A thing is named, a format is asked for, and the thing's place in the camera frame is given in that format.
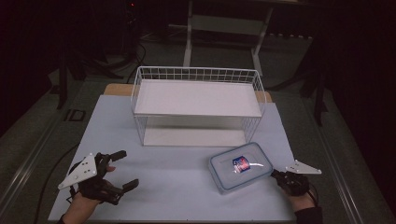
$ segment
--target wire rack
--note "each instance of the wire rack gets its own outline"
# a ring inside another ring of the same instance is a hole
[[[166,67],[141,66],[136,71],[132,91],[132,110],[134,113],[139,96],[140,85],[144,79],[166,79],[205,82],[247,83],[256,93],[257,103],[262,115],[265,111],[266,96],[260,74],[256,70],[212,67]],[[144,142],[148,117],[134,116],[140,140]],[[242,118],[246,141],[249,142],[261,118]]]

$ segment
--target table surface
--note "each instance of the table surface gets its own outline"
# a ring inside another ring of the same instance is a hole
[[[126,193],[119,205],[100,205],[90,220],[117,222],[256,222],[293,220],[287,198],[272,177],[221,195],[208,169],[209,159],[230,147],[143,147],[126,92],[132,85],[109,85],[93,111],[72,164],[89,153],[126,150],[114,162],[106,179],[119,187],[139,178],[140,185]],[[274,168],[284,171],[293,156],[276,105],[269,103],[252,139]],[[68,190],[63,189],[49,220],[66,211]]]

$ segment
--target white bracket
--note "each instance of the white bracket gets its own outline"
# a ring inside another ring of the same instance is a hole
[[[64,182],[62,182],[58,189],[64,189],[75,185],[81,181],[89,179],[97,175],[95,157],[90,153],[77,167],[68,175]]]
[[[306,165],[300,161],[295,160],[291,166],[287,166],[286,170],[295,174],[302,175],[321,175],[321,170],[312,166]]]

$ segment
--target blue sticker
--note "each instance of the blue sticker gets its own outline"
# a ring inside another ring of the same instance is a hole
[[[233,168],[237,173],[244,173],[246,170],[250,169],[250,164],[245,157],[241,156],[233,159]]]

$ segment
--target dark background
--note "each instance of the dark background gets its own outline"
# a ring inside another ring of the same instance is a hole
[[[122,51],[122,1],[8,1],[0,3],[0,135],[51,88],[62,40],[91,57]],[[187,1],[144,1],[139,23],[159,34],[166,24],[185,24]],[[201,10],[224,10],[203,6]],[[248,6],[248,16],[261,15]],[[386,0],[335,1],[332,8],[277,7],[269,33],[312,35],[305,59],[326,75],[361,154],[396,214],[396,5]]]

